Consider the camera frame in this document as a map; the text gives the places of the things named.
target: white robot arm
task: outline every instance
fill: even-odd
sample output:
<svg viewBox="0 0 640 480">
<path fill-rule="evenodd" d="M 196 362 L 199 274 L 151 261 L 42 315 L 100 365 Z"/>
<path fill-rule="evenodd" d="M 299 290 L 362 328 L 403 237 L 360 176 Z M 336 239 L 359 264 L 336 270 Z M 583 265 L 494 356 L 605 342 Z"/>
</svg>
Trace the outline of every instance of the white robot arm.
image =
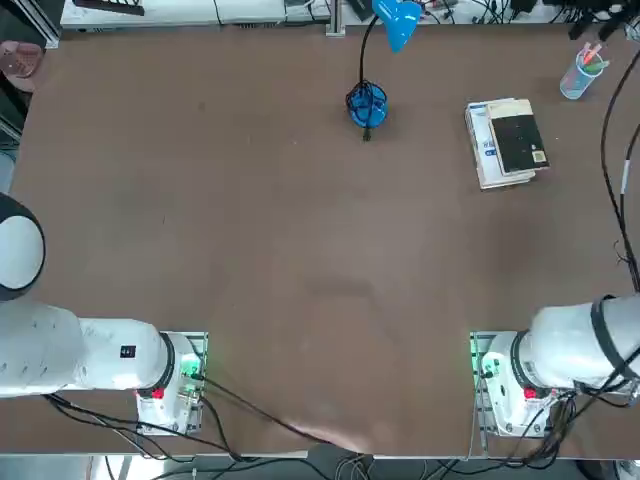
<svg viewBox="0 0 640 480">
<path fill-rule="evenodd" d="M 501 332 L 482 359 L 498 433 L 542 436 L 559 391 L 602 387 L 640 346 L 640 296 L 606 296 L 593 303 L 546 307 L 530 330 Z M 634 396 L 640 358 L 607 391 Z"/>
<path fill-rule="evenodd" d="M 0 193 L 0 397 L 131 389 L 141 421 L 195 430 L 201 385 L 189 375 L 204 373 L 204 356 L 190 339 L 137 320 L 78 318 L 19 298 L 44 260 L 34 215 Z"/>
</svg>

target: pencil cup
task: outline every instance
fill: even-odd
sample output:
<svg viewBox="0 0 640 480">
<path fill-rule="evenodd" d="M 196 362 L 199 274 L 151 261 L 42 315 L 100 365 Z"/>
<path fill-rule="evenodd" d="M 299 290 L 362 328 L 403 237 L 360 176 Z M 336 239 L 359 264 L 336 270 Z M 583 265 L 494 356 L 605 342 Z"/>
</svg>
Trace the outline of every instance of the pencil cup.
<svg viewBox="0 0 640 480">
<path fill-rule="evenodd" d="M 604 68 L 593 72 L 585 70 L 584 56 L 586 51 L 581 50 L 576 55 L 576 60 L 567 73 L 564 74 L 562 80 L 560 80 L 560 91 L 569 100 L 577 100 L 582 94 L 589 88 L 591 82 L 602 75 Z M 591 60 L 590 64 L 602 64 L 602 57 L 596 53 Z"/>
</svg>

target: book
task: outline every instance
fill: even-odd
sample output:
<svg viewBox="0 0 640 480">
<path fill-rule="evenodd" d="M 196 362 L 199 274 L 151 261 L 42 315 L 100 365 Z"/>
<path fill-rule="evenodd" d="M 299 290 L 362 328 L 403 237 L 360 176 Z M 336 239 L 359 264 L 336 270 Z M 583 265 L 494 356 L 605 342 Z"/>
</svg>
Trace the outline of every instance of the book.
<svg viewBox="0 0 640 480">
<path fill-rule="evenodd" d="M 487 112 L 500 169 L 504 175 L 549 167 L 529 100 L 491 102 L 487 106 Z"/>
<path fill-rule="evenodd" d="M 493 103 L 511 102 L 512 98 L 493 102 L 474 102 L 465 109 L 465 121 L 471 138 L 471 146 L 476 163 L 478 181 L 482 190 L 526 183 L 535 176 L 535 172 L 504 175 L 498 160 L 493 140 L 487 106 Z"/>
</svg>

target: lamp cord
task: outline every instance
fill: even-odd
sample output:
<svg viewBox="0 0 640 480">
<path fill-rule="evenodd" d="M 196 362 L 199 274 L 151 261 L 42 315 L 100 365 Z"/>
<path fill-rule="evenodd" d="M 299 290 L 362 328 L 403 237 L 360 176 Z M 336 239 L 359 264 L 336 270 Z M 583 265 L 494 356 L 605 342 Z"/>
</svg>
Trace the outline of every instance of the lamp cord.
<svg viewBox="0 0 640 480">
<path fill-rule="evenodd" d="M 364 37 L 362 38 L 362 45 L 360 46 L 360 81 L 358 82 L 358 88 L 364 88 L 369 96 L 369 112 L 367 113 L 367 121 L 364 124 L 364 134 L 362 139 L 365 142 L 371 140 L 371 129 L 369 128 L 369 120 L 371 120 L 371 114 L 373 113 L 373 89 L 371 85 L 365 83 L 364 80 L 364 50 L 367 48 L 367 40 L 369 39 L 369 34 L 371 30 L 373 30 L 373 26 L 378 21 L 378 15 L 374 15 L 371 19 L 371 23 L 367 27 L 367 30 L 364 32 Z"/>
</svg>

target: black cable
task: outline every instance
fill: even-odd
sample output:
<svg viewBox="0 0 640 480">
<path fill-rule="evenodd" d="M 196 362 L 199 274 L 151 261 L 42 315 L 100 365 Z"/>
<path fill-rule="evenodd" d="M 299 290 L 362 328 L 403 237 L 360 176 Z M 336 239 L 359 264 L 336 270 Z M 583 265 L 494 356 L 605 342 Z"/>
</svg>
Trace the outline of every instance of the black cable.
<svg viewBox="0 0 640 480">
<path fill-rule="evenodd" d="M 309 25 L 329 25 L 329 21 L 328 20 L 307 20 L 306 22 L 284 22 L 282 24 L 283 27 L 287 27 L 287 28 L 308 27 Z"/>
<path fill-rule="evenodd" d="M 218 480 L 218 478 L 220 478 L 222 475 L 224 475 L 225 473 L 230 472 L 231 470 L 233 470 L 233 467 L 235 467 L 237 465 L 237 462 L 233 462 L 231 465 L 229 465 L 227 468 L 225 468 L 223 471 L 221 471 L 220 473 L 217 473 L 216 475 L 214 475 L 213 477 L 211 477 L 211 480 Z"/>
<path fill-rule="evenodd" d="M 612 393 L 612 392 L 616 392 L 618 390 L 620 390 L 622 387 L 626 387 L 628 384 L 630 383 L 630 380 L 624 379 L 624 380 L 620 380 L 618 383 L 614 384 L 614 385 L 609 385 L 607 388 L 605 388 L 602 392 L 603 393 Z"/>
<path fill-rule="evenodd" d="M 591 472 L 589 470 L 589 466 L 590 464 L 597 464 L 598 468 L 600 469 L 600 475 L 596 475 L 595 472 Z M 575 461 L 575 465 L 576 468 L 578 469 L 578 471 L 582 474 L 582 476 L 584 478 L 586 478 L 587 480 L 605 480 L 604 475 L 602 475 L 602 473 L 604 473 L 602 470 L 602 466 L 600 464 L 600 462 L 591 462 L 589 460 L 576 460 Z"/>
<path fill-rule="evenodd" d="M 491 0 L 491 11 L 494 13 L 497 13 L 497 18 L 490 18 L 489 21 L 487 22 L 488 25 L 491 25 L 492 23 L 496 23 L 499 24 L 500 23 L 500 14 L 498 13 L 498 1 L 497 0 Z"/>
<path fill-rule="evenodd" d="M 229 470 L 229 467 L 226 468 L 203 468 L 203 469 L 197 469 L 196 473 L 235 473 L 235 472 L 245 472 L 247 470 L 253 470 L 254 468 L 260 468 L 266 465 L 271 465 L 274 463 L 287 463 L 287 462 L 293 462 L 293 463 L 302 463 L 304 465 L 306 465 L 307 467 L 309 467 L 310 469 L 312 469 L 314 472 L 316 472 L 320 477 L 322 477 L 324 480 L 334 480 L 333 477 L 329 477 L 328 475 L 325 475 L 318 467 L 316 467 L 313 463 L 311 463 L 309 460 L 305 460 L 303 458 L 273 458 L 270 460 L 265 460 L 264 462 L 260 462 L 260 463 L 252 463 L 251 465 L 240 465 L 237 468 L 233 468 L 231 470 Z M 163 480 L 165 478 L 169 478 L 169 477 L 173 477 L 175 475 L 191 475 L 193 473 L 193 470 L 176 470 L 173 472 L 165 472 L 163 474 L 160 474 L 156 477 L 153 477 L 150 480 Z"/>
<path fill-rule="evenodd" d="M 220 437 L 220 440 L 222 441 L 222 444 L 224 445 L 227 452 L 229 453 L 229 456 L 231 457 L 231 459 L 234 460 L 235 462 L 252 462 L 257 460 L 252 457 L 244 458 L 242 457 L 242 455 L 235 452 L 229 446 L 229 442 L 227 441 L 227 436 L 224 433 L 224 428 L 222 427 L 222 420 L 220 420 L 220 415 L 218 415 L 218 411 L 214 408 L 214 406 L 211 404 L 209 399 L 207 399 L 206 397 L 201 396 L 200 401 L 203 403 L 203 405 L 207 408 L 207 410 L 209 410 L 209 412 L 213 416 L 213 419 L 216 422 L 216 428 L 218 429 L 218 436 Z"/>
<path fill-rule="evenodd" d="M 44 395 L 44 397 L 47 400 L 52 398 L 51 395 Z M 219 444 L 217 444 L 215 442 L 211 442 L 209 440 L 203 440 L 203 439 L 198 438 L 198 437 L 193 437 L 193 436 L 188 435 L 186 433 L 176 432 L 175 430 L 163 427 L 161 425 L 154 425 L 152 423 L 141 422 L 139 420 L 127 420 L 127 419 L 112 417 L 110 415 L 105 415 L 103 413 L 95 412 L 93 410 L 89 410 L 89 409 L 86 409 L 86 408 L 78 407 L 76 405 L 72 405 L 72 404 L 70 404 L 68 402 L 66 404 L 64 404 L 64 405 L 58 404 L 58 406 L 61 406 L 61 407 L 66 408 L 68 410 L 73 410 L 74 412 L 82 413 L 82 414 L 85 414 L 85 415 L 92 415 L 92 416 L 95 416 L 95 417 L 97 417 L 97 418 L 99 418 L 99 419 L 101 419 L 103 421 L 107 421 L 107 422 L 123 423 L 125 425 L 135 425 L 136 427 L 147 427 L 147 428 L 152 428 L 152 429 L 155 429 L 155 430 L 160 430 L 160 431 L 167 432 L 167 433 L 170 433 L 172 435 L 176 435 L 176 436 L 181 437 L 181 438 L 186 438 L 186 439 L 191 440 L 191 441 L 196 442 L 196 443 L 201 443 L 203 445 L 208 445 L 210 447 L 214 447 L 214 448 L 217 448 L 218 450 L 222 450 L 222 451 L 224 451 L 226 453 L 229 453 L 224 448 L 224 446 L 219 445 Z M 94 423 L 94 422 L 89 422 L 89 424 L 90 425 L 101 425 L 99 423 Z"/>
<path fill-rule="evenodd" d="M 564 19 L 564 23 L 573 23 L 576 21 L 576 16 L 578 15 L 578 9 L 575 7 L 572 7 L 571 10 L 569 11 L 569 13 L 567 14 L 567 16 Z"/>
<path fill-rule="evenodd" d="M 373 30 L 373 26 L 378 21 L 378 18 L 378 15 L 373 16 L 371 22 L 369 23 L 369 26 L 367 27 L 367 30 L 364 32 L 364 37 L 362 37 L 362 45 L 360 45 L 360 75 L 358 76 L 358 83 L 361 85 L 364 83 L 364 51 L 367 48 L 367 40 L 369 38 L 369 34 L 371 33 L 371 30 Z"/>
<path fill-rule="evenodd" d="M 633 283 L 633 288 L 636 292 L 640 292 L 640 273 L 638 272 L 638 263 L 633 252 L 631 242 L 629 241 L 629 236 L 627 235 L 626 225 L 620 214 L 620 210 L 613 193 L 613 187 L 611 186 L 611 179 L 609 177 L 609 169 L 607 167 L 606 161 L 606 142 L 607 130 L 609 128 L 609 120 L 611 118 L 611 113 L 613 112 L 613 107 L 616 103 L 616 100 L 618 99 L 618 96 L 620 95 L 620 92 L 622 91 L 622 87 L 624 87 L 624 84 L 629 78 L 629 75 L 636 66 L 638 59 L 640 59 L 640 50 L 638 50 L 638 52 L 636 52 L 636 54 L 633 56 L 633 59 L 629 63 L 629 66 L 625 70 L 624 74 L 620 78 L 620 81 L 618 82 L 618 85 L 615 88 L 613 95 L 611 96 L 611 100 L 609 100 L 604 120 L 602 122 L 602 133 L 600 136 L 600 167 L 602 169 L 602 176 L 604 177 L 605 185 L 607 187 L 607 194 L 609 196 L 609 200 L 611 201 L 613 211 L 616 215 L 616 220 L 618 221 L 618 227 L 620 229 L 620 234 L 622 235 L 625 255 L 628 261 L 627 266 L 629 267 L 629 274 L 631 275 L 631 282 Z"/>
<path fill-rule="evenodd" d="M 107 465 L 107 473 L 109 474 L 109 478 L 111 480 L 116 480 L 116 477 L 113 475 L 113 471 L 111 470 L 111 464 L 109 463 L 109 457 L 104 456 L 104 463 Z"/>
<path fill-rule="evenodd" d="M 354 463 L 354 468 L 355 466 L 359 466 L 360 468 L 360 476 L 363 477 L 365 480 L 371 480 L 371 478 L 369 477 L 369 474 L 367 473 L 367 471 L 369 470 L 368 466 L 364 463 L 364 457 L 356 460 Z"/>
<path fill-rule="evenodd" d="M 573 391 L 565 392 L 565 393 L 563 393 L 562 395 L 560 395 L 560 396 L 557 398 L 557 401 L 558 401 L 558 402 L 563 401 L 563 400 L 567 401 L 567 400 L 569 400 L 569 399 L 572 399 L 574 396 L 575 396 L 575 392 L 573 392 Z M 453 473 L 456 473 L 456 474 L 458 474 L 458 475 L 478 475 L 478 474 L 480 474 L 480 473 L 490 472 L 490 471 L 492 471 L 492 470 L 497 470 L 497 469 L 499 469 L 499 468 L 503 468 L 503 467 L 509 467 L 509 468 L 524 468 L 524 467 L 528 467 L 528 468 L 533 468 L 533 469 L 536 469 L 536 470 L 543 470 L 543 469 L 549 468 L 549 467 L 553 464 L 553 462 L 555 462 L 555 459 L 556 459 L 556 457 L 557 457 L 557 452 L 555 452 L 555 454 L 553 454 L 553 455 L 551 456 L 551 459 L 550 459 L 550 461 L 549 461 L 547 464 L 542 465 L 542 466 L 538 466 L 538 465 L 531 465 L 531 462 L 538 461 L 538 460 L 543 460 L 543 459 L 544 459 L 544 458 L 538 458 L 538 456 L 536 456 L 536 457 L 534 458 L 532 455 L 529 455 L 529 456 L 525 457 L 525 458 L 524 458 L 524 459 L 522 459 L 518 464 L 513 465 L 513 463 L 517 461 L 517 460 L 515 459 L 515 456 L 516 456 L 516 454 L 518 453 L 518 449 L 520 448 L 520 444 L 522 443 L 522 441 L 523 441 L 523 440 L 524 440 L 524 438 L 526 437 L 526 435 L 527 435 L 527 433 L 529 432 L 529 430 L 531 429 L 531 427 L 533 427 L 533 424 L 535 423 L 535 421 L 538 419 L 538 417 L 539 417 L 540 415 L 542 415 L 542 413 L 543 413 L 545 410 L 546 410 L 546 408 L 541 408 L 541 409 L 540 409 L 540 410 L 538 410 L 538 412 L 533 416 L 533 418 L 531 419 L 531 421 L 529 422 L 529 424 L 527 425 L 527 427 L 526 427 L 526 428 L 524 429 L 524 431 L 522 432 L 522 435 L 520 435 L 520 436 L 518 437 L 518 440 L 517 440 L 517 442 L 516 442 L 516 445 L 514 446 L 514 448 L 513 448 L 512 452 L 511 452 L 511 454 L 510 454 L 509 456 L 507 456 L 505 459 L 500 460 L 500 461 L 499 461 L 499 463 L 496 463 L 495 465 L 490 465 L 490 466 L 488 466 L 488 467 L 481 468 L 481 469 L 478 469 L 478 470 L 473 470 L 473 471 L 470 471 L 470 472 L 465 472 L 465 471 L 460 471 L 460 470 L 454 470 L 454 469 L 452 468 L 453 466 L 447 466 L 447 465 L 446 465 L 446 464 L 444 464 L 443 462 L 438 461 L 438 462 L 439 462 L 439 463 L 440 463 L 440 464 L 445 468 L 445 470 L 446 470 L 446 472 L 444 473 L 444 475 L 442 475 L 442 476 L 440 477 L 440 480 L 443 480 L 443 479 L 444 479 L 444 477 L 445 477 L 449 472 L 453 472 Z"/>
<path fill-rule="evenodd" d="M 581 8 L 576 8 L 575 15 L 573 19 L 571 19 L 571 23 L 576 24 L 579 23 L 582 17 L 584 16 Z"/>
<path fill-rule="evenodd" d="M 579 8 L 575 8 L 571 13 L 571 20 L 569 20 L 568 23 L 575 24 L 578 20 L 580 20 L 580 16 L 581 16 L 581 10 Z"/>
<path fill-rule="evenodd" d="M 440 20 L 438 19 L 438 17 L 436 17 L 432 12 L 430 12 L 429 10 L 427 10 L 426 8 L 423 10 L 425 15 L 428 15 L 429 17 L 433 18 L 436 23 L 438 25 L 441 25 L 442 23 L 440 22 Z"/>
<path fill-rule="evenodd" d="M 555 17 L 553 17 L 553 18 L 549 21 L 549 23 L 553 23 L 553 22 L 555 22 L 558 18 L 560 18 L 560 15 L 562 15 L 562 14 L 565 12 L 565 10 L 566 10 L 566 9 L 567 9 L 567 7 L 566 7 L 566 6 L 565 6 L 565 7 L 562 7 L 562 8 L 558 11 L 558 13 L 556 13 L 556 16 L 555 16 Z"/>
<path fill-rule="evenodd" d="M 597 389 L 595 393 L 590 395 L 589 400 L 587 400 L 587 402 L 582 406 L 582 408 L 576 411 L 575 402 L 572 402 L 572 411 L 569 413 L 569 416 L 565 421 L 565 425 L 563 429 L 560 431 L 560 435 L 557 438 L 554 438 L 552 443 L 548 443 L 547 439 L 545 438 L 546 445 L 543 445 L 544 450 L 541 453 L 552 453 L 555 459 L 555 457 L 558 454 L 558 451 L 560 450 L 560 444 L 565 439 L 573 423 L 581 415 L 583 415 L 584 412 L 586 412 L 597 400 L 602 400 L 601 396 L 607 391 L 607 388 L 610 385 L 612 385 L 615 379 L 618 378 L 618 376 L 639 356 L 640 356 L 640 347 L 636 348 L 634 352 L 624 362 L 618 365 L 613 370 L 613 372 L 611 372 L 611 374 L 609 375 L 607 380 L 604 382 L 604 384 L 599 389 Z"/>
<path fill-rule="evenodd" d="M 590 397 L 596 397 L 598 400 L 600 400 L 603 403 L 606 403 L 610 407 L 614 407 L 614 408 L 629 408 L 631 406 L 630 403 L 615 403 L 615 402 L 612 402 L 611 400 L 608 400 L 608 399 L 606 399 L 604 397 L 601 397 L 601 396 L 597 396 L 595 394 L 591 394 L 591 393 L 587 393 L 587 392 L 585 392 L 585 394 L 589 395 Z"/>
<path fill-rule="evenodd" d="M 487 3 L 484 4 L 484 12 L 482 12 L 482 17 L 480 17 L 478 19 L 477 24 L 479 25 L 483 25 L 484 24 L 484 20 L 487 16 L 487 13 L 491 10 L 491 6 L 489 5 L 489 0 L 487 0 Z"/>
<path fill-rule="evenodd" d="M 624 229 L 627 229 L 627 219 L 626 219 L 626 215 L 625 215 L 625 209 L 624 209 L 624 197 L 626 195 L 626 183 L 628 181 L 628 175 L 629 175 L 629 171 L 631 170 L 631 157 L 633 156 L 633 147 L 636 144 L 636 140 L 638 139 L 638 135 L 640 134 L 640 123 L 638 124 L 638 126 L 636 127 L 635 131 L 633 132 L 633 135 L 631 136 L 631 141 L 629 142 L 629 145 L 627 146 L 627 153 L 625 155 L 625 175 L 623 175 L 624 179 L 623 179 L 623 185 L 620 188 L 620 197 L 619 197 L 619 204 L 620 204 L 620 219 L 622 220 L 622 225 L 624 227 Z"/>
<path fill-rule="evenodd" d="M 593 17 L 593 20 L 595 21 L 595 23 L 602 23 L 602 22 L 606 22 L 608 19 L 602 19 L 600 17 L 598 17 L 598 12 L 596 12 L 593 9 L 587 9 L 587 11 L 591 14 L 591 16 Z"/>
<path fill-rule="evenodd" d="M 534 468 L 532 462 L 548 459 L 546 465 L 539 467 L 544 469 L 550 467 L 555 462 L 560 452 L 560 444 L 564 441 L 572 427 L 572 418 L 576 412 L 576 395 L 577 392 L 575 391 L 570 391 L 565 394 L 566 399 L 554 412 L 555 415 L 552 419 L 553 427 L 551 432 L 547 433 L 542 444 L 523 460 L 522 463 L 527 467 Z"/>
<path fill-rule="evenodd" d="M 278 425 L 280 425 L 281 427 L 289 430 L 292 433 L 295 433 L 296 435 L 299 435 L 303 438 L 306 438 L 307 440 L 311 440 L 313 442 L 318 442 L 318 443 L 324 443 L 324 444 L 330 444 L 330 442 L 328 442 L 327 440 L 324 440 L 322 438 L 316 437 L 314 435 L 308 434 L 306 432 L 303 432 L 302 430 L 298 430 L 297 428 L 295 428 L 292 425 L 289 425 L 286 422 L 283 422 L 282 420 L 280 420 L 277 417 L 274 417 L 273 415 L 265 412 L 264 410 L 262 410 L 261 408 L 257 407 L 256 405 L 254 405 L 253 403 L 249 402 L 248 400 L 245 400 L 244 398 L 242 398 L 240 395 L 232 392 L 231 390 L 229 390 L 228 388 L 226 388 L 225 386 L 219 384 L 218 382 L 215 382 L 203 375 L 200 374 L 193 374 L 191 375 L 191 378 L 195 379 L 195 380 L 200 380 L 203 381 L 209 385 L 211 385 L 212 387 L 215 387 L 216 389 L 220 390 L 221 392 L 225 393 L 226 395 L 228 395 L 229 397 L 233 398 L 234 400 L 238 401 L 239 403 L 241 403 L 242 405 L 244 405 L 245 407 L 249 408 L 250 410 L 253 410 L 255 413 L 257 413 L 258 415 L 272 421 L 273 423 L 276 423 Z"/>
<path fill-rule="evenodd" d="M 451 24 L 455 25 L 456 19 L 453 17 L 453 10 L 451 10 L 449 2 L 447 0 L 442 0 L 442 3 L 444 3 L 445 8 L 447 9 L 447 16 L 451 19 Z"/>
<path fill-rule="evenodd" d="M 213 0 L 213 5 L 216 7 L 216 18 L 218 19 L 218 24 L 222 25 L 222 20 L 220 20 L 220 11 L 218 10 L 218 2 Z"/>
<path fill-rule="evenodd" d="M 140 451 L 144 452 L 144 454 L 146 454 L 148 457 L 150 457 L 150 458 L 152 458 L 154 460 L 169 459 L 169 460 L 171 460 L 173 462 L 176 462 L 176 463 L 191 463 L 191 462 L 193 462 L 195 460 L 195 457 L 191 458 L 190 460 L 177 459 L 177 458 L 173 457 L 172 455 L 170 455 L 165 449 L 163 449 L 158 444 L 158 442 L 156 442 L 154 439 L 148 437 L 147 435 L 144 435 L 142 433 L 136 432 L 135 430 L 132 430 L 132 429 L 127 428 L 127 427 L 118 427 L 116 425 L 112 425 L 109 422 L 104 421 L 104 420 L 103 421 L 105 423 L 103 424 L 103 423 L 94 422 L 94 421 L 91 421 L 91 420 L 85 420 L 84 418 L 78 418 L 78 417 L 76 417 L 74 415 L 71 415 L 69 412 L 65 412 L 63 410 L 63 408 L 61 406 L 59 406 L 57 403 L 51 402 L 49 399 L 47 399 L 47 400 L 49 401 L 51 406 L 53 408 L 55 408 L 59 413 L 61 413 L 65 417 L 67 417 L 67 418 L 69 418 L 69 419 L 71 419 L 71 420 L 73 420 L 75 422 L 82 423 L 82 424 L 85 424 L 85 425 L 93 425 L 93 426 L 100 427 L 100 428 L 106 428 L 108 430 L 118 431 L 118 432 L 122 433 L 123 435 L 124 435 L 123 432 L 127 432 L 127 433 L 133 434 L 133 435 L 135 435 L 137 437 L 140 437 L 140 438 L 143 438 L 143 439 L 147 440 L 149 443 L 153 444 L 153 446 L 155 446 L 158 449 L 158 451 L 160 451 L 165 458 L 161 458 L 161 457 L 158 457 L 157 455 L 153 455 L 152 453 L 149 453 L 149 451 L 146 450 L 144 447 L 142 447 L 138 442 L 136 442 L 133 439 L 127 437 L 129 440 L 131 440 L 131 442 L 133 442 L 136 445 L 136 447 Z"/>
<path fill-rule="evenodd" d="M 482 5 L 483 7 L 485 7 L 485 9 L 489 10 L 491 12 L 491 15 L 493 16 L 493 19 L 496 21 L 496 23 L 500 23 L 500 19 L 496 15 L 496 12 L 491 10 L 491 8 L 489 7 L 488 3 L 482 3 L 482 2 L 479 2 L 478 0 L 471 0 L 471 1 L 473 3 L 477 3 L 478 5 Z"/>
</svg>

